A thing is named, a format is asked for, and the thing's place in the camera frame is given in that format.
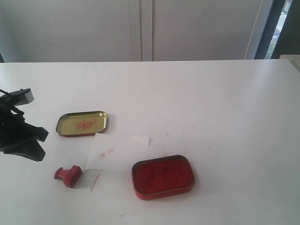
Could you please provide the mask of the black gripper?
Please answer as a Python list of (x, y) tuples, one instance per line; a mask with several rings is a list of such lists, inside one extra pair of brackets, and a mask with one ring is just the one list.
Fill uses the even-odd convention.
[[(45, 151), (38, 141), (44, 142), (49, 132), (43, 127), (25, 123), (24, 112), (15, 106), (0, 105), (0, 149), (4, 154), (33, 161), (42, 161)], [(32, 140), (24, 140), (24, 133)]]

